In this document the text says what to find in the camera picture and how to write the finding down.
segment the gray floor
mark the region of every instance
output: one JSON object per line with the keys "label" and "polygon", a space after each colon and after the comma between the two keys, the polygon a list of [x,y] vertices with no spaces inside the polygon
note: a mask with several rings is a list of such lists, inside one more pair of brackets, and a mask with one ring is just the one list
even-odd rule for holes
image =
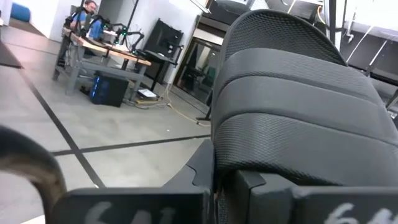
{"label": "gray floor", "polygon": [[[1,38],[24,69],[0,67],[0,124],[26,134],[51,152],[68,152],[66,156],[57,156],[68,189],[94,187],[94,183],[70,154],[70,145],[23,76],[38,89],[79,149],[142,143],[84,153],[107,187],[163,185],[206,139],[194,137],[210,134],[208,126],[199,126],[167,106],[148,110],[127,105],[113,108],[93,105],[79,91],[66,96],[66,78],[60,77],[57,82],[51,79],[58,43],[12,27],[6,27]],[[164,87],[157,85],[155,92],[163,91]],[[170,92],[169,97],[174,108],[188,117],[204,116],[206,108],[189,96]],[[29,183],[9,174],[0,174],[0,183],[0,223],[19,224],[42,215],[38,195]]]}

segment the robotic arm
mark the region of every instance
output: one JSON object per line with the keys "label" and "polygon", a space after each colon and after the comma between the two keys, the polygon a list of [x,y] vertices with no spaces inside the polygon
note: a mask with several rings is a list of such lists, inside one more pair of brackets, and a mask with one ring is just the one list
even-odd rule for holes
{"label": "robotic arm", "polygon": [[142,32],[134,31],[134,32],[127,32],[127,35],[139,35],[137,41],[130,46],[131,53],[136,53],[138,43],[145,37]]}
{"label": "robotic arm", "polygon": [[65,19],[65,23],[63,24],[63,26],[70,29],[70,24],[73,22],[73,19],[75,18],[75,16],[77,16],[79,13],[81,13],[83,11],[86,12],[86,13],[88,12],[86,10],[86,8],[84,8],[84,7],[77,7],[75,12],[72,13],[72,15],[68,16]]}
{"label": "robotic arm", "polygon": [[104,17],[102,17],[101,15],[95,14],[92,17],[92,20],[90,22],[89,25],[89,29],[91,28],[91,26],[96,22],[96,21],[101,21],[101,26],[104,28],[107,28],[111,25],[111,21],[109,19],[105,19]]}

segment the wooden desk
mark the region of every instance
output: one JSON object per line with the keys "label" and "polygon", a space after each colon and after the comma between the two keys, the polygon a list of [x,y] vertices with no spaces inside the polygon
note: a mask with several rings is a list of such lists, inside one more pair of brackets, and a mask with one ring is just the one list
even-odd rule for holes
{"label": "wooden desk", "polygon": [[[70,29],[67,29],[67,28],[63,28],[62,31],[63,31],[63,34],[64,34],[64,35],[69,35],[70,32],[71,32]],[[76,34],[74,34],[74,33],[72,33],[72,35],[70,36],[70,38],[71,38],[72,41],[76,42],[76,43],[77,43],[78,45],[80,45],[80,46],[87,47],[87,48],[89,48],[89,49],[97,50],[97,51],[99,51],[99,52],[104,52],[104,53],[106,53],[106,52],[108,51],[107,48],[105,48],[105,47],[100,47],[100,46],[97,46],[97,45],[93,45],[93,44],[89,43],[87,40],[85,40],[85,39],[83,39],[83,38],[81,38],[81,37],[78,37],[78,36],[77,36]],[[106,45],[107,47],[111,47],[111,48],[112,48],[112,45],[110,45],[110,44],[105,44],[105,45]],[[149,61],[147,61],[147,60],[142,60],[142,59],[138,59],[135,55],[130,54],[130,53],[128,53],[128,52],[122,54],[122,53],[120,53],[120,52],[118,52],[118,51],[110,50],[110,51],[109,51],[109,54],[110,54],[110,55],[117,56],[117,57],[122,57],[122,58],[124,58],[124,59],[130,60],[130,61],[133,61],[133,62],[137,62],[137,63],[141,63],[141,64],[144,64],[144,65],[150,66],[150,62],[149,62]]]}
{"label": "wooden desk", "polygon": [[[93,71],[98,71],[98,72],[103,72],[103,73],[110,73],[112,75],[116,75],[119,77],[124,77],[127,78],[128,80],[135,80],[136,84],[134,86],[134,91],[131,93],[131,98],[134,99],[135,95],[137,93],[137,90],[139,88],[139,85],[141,84],[142,79],[144,78],[145,70],[148,66],[150,66],[150,62],[147,60],[139,59],[135,55],[130,54],[128,52],[122,53],[118,52],[115,50],[109,50],[109,48],[113,48],[112,45],[104,45],[103,43],[96,42],[92,40],[92,43],[88,42],[87,40],[78,37],[74,33],[71,33],[71,30],[63,28],[63,39],[61,43],[61,48],[58,53],[57,57],[57,64],[55,65],[55,71],[53,75],[53,80],[57,80],[58,76],[60,74],[66,74],[69,76],[68,80],[68,86],[66,90],[66,94],[69,95],[71,94],[76,87],[76,83],[78,80],[81,79],[87,79],[90,77],[84,77],[79,75],[79,71],[84,68],[85,70],[93,70]],[[68,73],[64,67],[58,66],[58,62],[60,61],[61,58],[65,58],[65,54],[68,51],[68,48],[70,47],[71,42],[75,43],[73,48],[76,49],[74,51],[73,55],[70,57],[72,58],[73,66],[71,66],[72,70],[70,73]],[[136,63],[142,64],[141,69],[139,70],[138,73],[136,72],[128,72],[125,70],[121,70],[119,68],[113,68],[113,67],[107,67],[108,61],[110,57],[106,57],[105,60],[102,61],[101,64],[98,63],[92,63],[87,60],[83,59],[85,49],[93,49],[99,52],[107,53],[109,52],[109,55],[114,55],[117,57],[121,57],[124,59],[131,60]]]}

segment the table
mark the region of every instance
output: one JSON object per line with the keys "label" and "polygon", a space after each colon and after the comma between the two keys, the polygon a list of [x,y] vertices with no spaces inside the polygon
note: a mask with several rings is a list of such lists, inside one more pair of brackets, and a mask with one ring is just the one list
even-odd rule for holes
{"label": "table", "polygon": [[[106,72],[106,73],[112,73],[114,75],[125,77],[128,80],[135,80],[136,84],[134,85],[134,91],[131,95],[132,99],[135,98],[135,95],[136,95],[137,90],[141,84],[141,81],[144,78],[145,70],[146,70],[147,66],[150,66],[149,61],[139,59],[135,55],[130,54],[128,52],[121,52],[120,50],[118,50],[117,48],[114,48],[110,44],[102,44],[99,42],[95,42],[94,40],[92,40],[92,42],[94,42],[95,44],[92,44],[92,43],[88,42],[87,40],[77,36],[76,34],[71,33],[70,29],[63,28],[62,31],[63,31],[62,32],[63,40],[61,43],[61,48],[59,50],[56,63],[58,63],[58,60],[67,51],[67,48],[69,47],[71,42],[75,43],[75,45],[76,45],[76,53],[74,54],[74,57],[72,59],[73,62],[75,63],[75,65],[72,66],[72,71],[69,74],[69,81],[68,81],[68,86],[67,86],[65,94],[67,94],[67,95],[72,94],[75,89],[77,81],[85,79],[85,77],[79,76],[79,70],[81,68],[84,68],[87,70],[95,70],[95,71],[101,71],[101,72]],[[106,57],[104,58],[103,63],[97,64],[97,63],[91,63],[86,60],[83,60],[85,48],[105,53]],[[110,59],[109,55],[121,57],[121,58],[131,60],[133,62],[141,64],[142,66],[141,66],[141,69],[139,70],[139,73],[128,72],[125,70],[121,70],[119,68],[107,67],[106,65],[108,64],[109,59]],[[58,76],[61,73],[67,75],[67,72],[65,71],[65,69],[56,64],[54,75],[53,75],[53,80],[57,80]]]}
{"label": "table", "polygon": [[154,78],[154,82],[150,87],[150,91],[153,92],[155,90],[156,83],[159,82],[159,78],[167,71],[170,64],[176,65],[172,58],[165,57],[158,53],[152,52],[150,50],[145,50],[141,52],[141,54],[145,57],[145,59],[150,60],[151,62],[159,63],[160,68],[158,69],[156,76]]}

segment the wire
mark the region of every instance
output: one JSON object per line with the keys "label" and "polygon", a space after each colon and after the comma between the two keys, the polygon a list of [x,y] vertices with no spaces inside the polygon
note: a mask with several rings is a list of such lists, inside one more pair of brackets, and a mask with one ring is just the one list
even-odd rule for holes
{"label": "wire", "polygon": [[321,17],[321,9],[322,8],[322,6],[318,6],[318,18],[319,18],[319,20],[323,23],[323,24],[326,24],[326,22],[322,19],[322,17]]}
{"label": "wire", "polygon": [[137,103],[133,103],[133,102],[128,102],[127,104],[128,105],[134,105],[136,108],[139,108],[139,109],[144,109],[144,110],[147,110],[147,109],[149,109],[149,108],[153,108],[153,107],[156,107],[156,106],[168,106],[169,108],[171,108],[172,110],[174,110],[177,114],[179,114],[180,116],[182,116],[182,117],[184,117],[185,119],[187,119],[187,120],[189,120],[189,121],[191,121],[191,122],[194,122],[195,124],[197,124],[197,125],[199,125],[199,126],[201,126],[201,127],[210,127],[210,125],[205,125],[205,124],[202,124],[201,122],[199,122],[199,121],[195,121],[194,119],[191,119],[190,117],[188,117],[187,115],[185,115],[185,114],[183,114],[183,113],[181,113],[179,110],[177,110],[177,109],[175,109],[174,108],[174,106],[172,105],[172,100],[170,99],[170,97],[169,97],[169,93],[170,93],[170,91],[171,91],[171,87],[172,87],[172,84],[167,84],[167,86],[166,86],[166,89],[163,91],[163,93],[159,96],[159,99],[161,99],[160,101],[162,101],[162,100],[164,100],[164,96],[165,96],[165,98],[166,98],[166,103],[164,103],[164,102],[162,102],[162,103],[159,103],[159,101],[144,101],[144,100],[142,100],[142,101],[140,101],[140,100],[137,100]]}
{"label": "wire", "polygon": [[293,0],[292,4],[289,7],[289,10],[287,11],[288,14],[290,14],[290,12],[293,9],[293,6],[294,6],[295,3],[296,3],[296,0]]}
{"label": "wire", "polygon": [[365,35],[363,35],[362,39],[358,42],[358,44],[355,46],[354,50],[351,52],[351,54],[349,55],[348,59],[346,62],[348,62],[351,57],[354,55],[354,52],[356,51],[356,49],[358,48],[358,46],[361,44],[361,42],[365,39],[365,37],[370,33],[370,31],[373,29],[374,26],[370,26],[368,31],[366,31]]}

